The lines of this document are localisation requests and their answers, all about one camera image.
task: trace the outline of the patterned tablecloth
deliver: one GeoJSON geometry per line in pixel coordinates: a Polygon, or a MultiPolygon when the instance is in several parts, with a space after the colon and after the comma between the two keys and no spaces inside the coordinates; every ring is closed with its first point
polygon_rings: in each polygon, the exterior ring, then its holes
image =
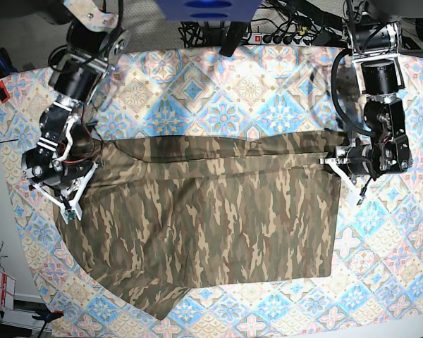
{"type": "MultiPolygon", "coordinates": [[[[338,128],[329,97],[338,50],[243,47],[232,58],[216,49],[124,56],[110,84],[118,92],[98,114],[105,138],[162,134],[256,139],[338,128]]],[[[130,306],[73,260],[51,219],[52,205],[29,192],[20,156],[35,146],[41,112],[54,100],[50,70],[7,77],[0,104],[6,181],[28,265],[51,310],[55,336],[261,337],[368,325],[423,313],[423,59],[402,57],[401,92],[414,156],[404,175],[382,177],[359,208],[343,190],[326,278],[194,289],[163,321],[130,306]]],[[[341,79],[342,91],[357,93],[341,79]]],[[[356,111],[357,104],[347,104],[356,111]]]]}

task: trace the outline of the camouflage fabric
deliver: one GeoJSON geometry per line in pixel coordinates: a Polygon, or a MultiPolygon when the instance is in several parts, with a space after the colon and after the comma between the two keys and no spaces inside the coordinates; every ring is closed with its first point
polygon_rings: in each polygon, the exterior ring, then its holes
{"type": "Polygon", "coordinates": [[[340,179],[317,160],[344,141],[299,132],[110,142],[82,221],[57,227],[91,277],[158,319],[191,288],[329,276],[340,179]]]}

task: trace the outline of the table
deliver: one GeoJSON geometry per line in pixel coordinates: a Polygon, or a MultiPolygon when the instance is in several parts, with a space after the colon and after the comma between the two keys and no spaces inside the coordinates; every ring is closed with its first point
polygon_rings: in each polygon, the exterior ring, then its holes
{"type": "MultiPolygon", "coordinates": [[[[330,72],[337,49],[240,47],[150,51],[122,57],[117,92],[97,114],[106,139],[165,134],[257,139],[337,130],[330,72]]],[[[52,205],[22,179],[21,154],[35,146],[42,111],[55,99],[50,70],[7,77],[0,104],[6,181],[28,265],[51,310],[54,336],[255,337],[382,323],[423,313],[423,59],[402,56],[401,91],[414,166],[384,176],[353,208],[343,190],[330,277],[194,289],[163,321],[117,298],[73,260],[54,227],[52,205]]],[[[347,109],[359,113],[354,74],[341,74],[347,109]]]]}

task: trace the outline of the blue object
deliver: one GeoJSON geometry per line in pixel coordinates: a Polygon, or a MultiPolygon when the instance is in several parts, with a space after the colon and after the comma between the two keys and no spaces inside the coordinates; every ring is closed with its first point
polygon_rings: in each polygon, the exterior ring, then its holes
{"type": "Polygon", "coordinates": [[[0,68],[3,71],[4,75],[10,75],[12,73],[16,73],[17,69],[13,67],[11,64],[11,60],[9,59],[8,54],[3,55],[0,52],[0,68]]]}
{"type": "Polygon", "coordinates": [[[170,21],[249,22],[262,0],[155,0],[170,21]]]}

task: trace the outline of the camouflage pants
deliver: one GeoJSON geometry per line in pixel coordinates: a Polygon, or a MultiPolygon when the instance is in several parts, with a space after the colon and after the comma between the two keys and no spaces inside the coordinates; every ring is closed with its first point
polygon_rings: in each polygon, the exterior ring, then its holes
{"type": "Polygon", "coordinates": [[[86,272],[158,319],[191,288],[328,276],[340,179],[317,160],[344,141],[302,132],[109,143],[82,221],[57,226],[86,272]]]}

